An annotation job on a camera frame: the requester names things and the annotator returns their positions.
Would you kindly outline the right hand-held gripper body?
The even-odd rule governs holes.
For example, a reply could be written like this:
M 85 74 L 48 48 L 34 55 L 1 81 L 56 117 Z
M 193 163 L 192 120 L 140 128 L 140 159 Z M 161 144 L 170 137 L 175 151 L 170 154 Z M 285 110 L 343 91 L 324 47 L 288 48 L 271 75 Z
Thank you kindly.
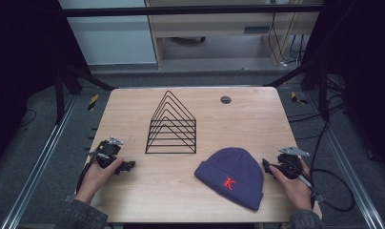
M 302 151 L 296 147 L 280 148 L 280 155 L 277 157 L 278 165 L 276 168 L 288 179 L 296 179 L 300 177 L 303 180 L 307 179 L 307 175 L 303 171 L 303 166 L 300 162 L 302 156 L 309 156 L 308 152 Z

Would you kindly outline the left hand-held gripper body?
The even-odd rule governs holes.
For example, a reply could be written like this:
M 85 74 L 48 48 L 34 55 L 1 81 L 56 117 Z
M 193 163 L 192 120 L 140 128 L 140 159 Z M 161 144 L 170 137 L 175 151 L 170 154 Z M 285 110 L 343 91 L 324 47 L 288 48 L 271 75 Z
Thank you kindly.
M 121 145 L 123 144 L 123 141 L 111 136 L 108 140 L 103 140 L 99 143 L 97 148 L 91 153 L 91 160 L 96 160 L 99 166 L 105 169 L 116 160 L 116 155 L 121 150 Z

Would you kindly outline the purple knit beanie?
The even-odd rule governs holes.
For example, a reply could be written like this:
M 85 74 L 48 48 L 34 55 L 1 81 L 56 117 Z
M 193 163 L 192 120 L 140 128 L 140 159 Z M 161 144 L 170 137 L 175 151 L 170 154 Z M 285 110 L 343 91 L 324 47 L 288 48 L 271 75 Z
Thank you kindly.
M 202 161 L 194 175 L 223 198 L 252 211 L 259 209 L 263 198 L 263 172 L 245 149 L 219 150 Z

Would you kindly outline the person's left hand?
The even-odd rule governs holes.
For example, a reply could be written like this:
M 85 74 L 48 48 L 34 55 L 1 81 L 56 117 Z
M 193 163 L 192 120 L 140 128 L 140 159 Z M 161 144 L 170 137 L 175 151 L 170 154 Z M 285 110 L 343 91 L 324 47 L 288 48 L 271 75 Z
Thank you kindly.
M 119 157 L 107 168 L 101 168 L 97 162 L 94 162 L 84 175 L 75 199 L 90 204 L 96 192 L 103 187 L 123 160 L 123 157 Z

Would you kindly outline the person's right hand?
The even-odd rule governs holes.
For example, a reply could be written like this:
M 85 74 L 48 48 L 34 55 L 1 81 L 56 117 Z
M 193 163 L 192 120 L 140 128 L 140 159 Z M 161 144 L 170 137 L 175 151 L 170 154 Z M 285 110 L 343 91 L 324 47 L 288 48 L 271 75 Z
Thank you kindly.
M 288 179 L 273 165 L 270 169 L 296 210 L 313 210 L 312 191 L 300 178 Z

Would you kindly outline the black yellow striped tape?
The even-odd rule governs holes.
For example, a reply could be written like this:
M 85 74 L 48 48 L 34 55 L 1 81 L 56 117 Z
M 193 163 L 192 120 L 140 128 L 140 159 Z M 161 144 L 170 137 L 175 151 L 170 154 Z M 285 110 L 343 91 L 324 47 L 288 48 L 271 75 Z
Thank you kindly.
M 99 98 L 99 94 L 94 94 L 91 97 L 91 101 L 90 101 L 89 106 L 88 106 L 88 111 L 92 111 L 94 109 L 95 104 L 96 104 L 98 98 Z
M 300 104 L 308 103 L 308 99 L 303 92 L 291 92 L 291 100 Z

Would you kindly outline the black metal stand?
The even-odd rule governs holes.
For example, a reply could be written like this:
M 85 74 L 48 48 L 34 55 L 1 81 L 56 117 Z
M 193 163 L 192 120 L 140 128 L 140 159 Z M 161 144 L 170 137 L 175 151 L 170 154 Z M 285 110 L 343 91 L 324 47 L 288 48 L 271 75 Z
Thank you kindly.
M 315 85 L 318 85 L 318 110 L 325 121 L 329 120 L 328 101 L 327 101 L 327 68 L 320 62 L 314 61 L 307 62 L 297 67 L 296 69 L 288 72 L 275 81 L 265 84 L 265 87 L 279 87 L 284 82 L 290 79 L 304 74 L 304 78 L 301 81 L 301 88 L 305 91 L 311 90 Z
M 79 68 L 71 65 L 60 64 L 56 67 L 54 73 L 55 83 L 55 99 L 56 99 L 56 123 L 60 123 L 65 114 L 64 107 L 64 87 L 69 90 L 70 94 L 80 94 L 83 90 L 77 78 L 80 77 L 89 81 L 91 84 L 97 86 L 104 91 L 114 90 L 114 86 L 104 83 L 99 79 L 86 73 Z

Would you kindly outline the white cabinet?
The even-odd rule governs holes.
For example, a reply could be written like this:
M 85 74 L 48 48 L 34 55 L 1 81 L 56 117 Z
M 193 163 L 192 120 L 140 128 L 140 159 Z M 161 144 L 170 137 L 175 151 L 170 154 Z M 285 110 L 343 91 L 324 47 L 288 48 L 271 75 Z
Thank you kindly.
M 58 0 L 63 10 L 139 8 L 144 0 Z M 147 16 L 71 17 L 78 45 L 90 66 L 155 64 Z

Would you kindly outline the wooden background desk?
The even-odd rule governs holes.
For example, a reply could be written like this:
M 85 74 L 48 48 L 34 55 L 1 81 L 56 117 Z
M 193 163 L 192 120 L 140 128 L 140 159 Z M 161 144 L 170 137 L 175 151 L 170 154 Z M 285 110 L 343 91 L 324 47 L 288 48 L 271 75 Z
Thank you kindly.
M 148 7 L 319 4 L 323 0 L 144 0 Z M 318 12 L 268 12 L 151 15 L 152 36 L 170 37 L 259 34 L 275 65 L 288 60 L 290 38 L 309 35 Z

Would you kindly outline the aluminium floor rail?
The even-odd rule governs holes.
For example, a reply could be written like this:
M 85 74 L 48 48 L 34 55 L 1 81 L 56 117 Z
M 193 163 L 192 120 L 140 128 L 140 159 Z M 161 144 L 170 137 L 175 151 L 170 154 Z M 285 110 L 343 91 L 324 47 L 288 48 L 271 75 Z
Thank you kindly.
M 355 172 L 355 169 L 346 157 L 338 141 L 338 138 L 334 133 L 334 130 L 332 128 L 329 128 L 326 132 L 326 136 L 332 149 L 332 154 L 334 155 L 336 163 L 340 168 L 340 171 L 343 174 L 345 180 L 347 181 L 347 184 L 352 189 L 355 197 L 355 202 L 368 227 L 370 229 L 385 229 L 385 223 L 383 222 L 380 214 L 376 210 L 375 205 L 369 197 L 359 176 Z
M 65 105 L 64 114 L 61 120 L 54 125 L 51 134 L 44 145 L 43 150 L 40 153 L 40 156 L 36 160 L 30 175 L 28 176 L 20 194 L 18 195 L 16 201 L 10 208 L 9 213 L 3 220 L 0 229 L 16 229 L 21 218 L 23 217 L 30 200 L 33 196 L 33 193 L 39 183 L 41 176 L 43 176 L 45 169 L 50 161 L 52 153 L 63 134 L 65 127 L 71 117 L 73 107 L 76 103 L 78 96 L 70 95 L 67 104 Z

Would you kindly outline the black frame crossbar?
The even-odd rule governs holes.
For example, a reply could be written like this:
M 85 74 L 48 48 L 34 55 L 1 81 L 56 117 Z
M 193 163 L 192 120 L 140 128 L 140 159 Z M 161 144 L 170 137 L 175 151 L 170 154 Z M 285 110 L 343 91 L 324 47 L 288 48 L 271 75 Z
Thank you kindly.
M 268 13 L 268 12 L 315 12 L 324 10 L 324 5 L 230 5 L 230 6 L 180 6 L 112 9 L 70 9 L 60 10 L 67 17 L 93 16 L 139 16 L 139 15 L 182 15 L 222 13 Z

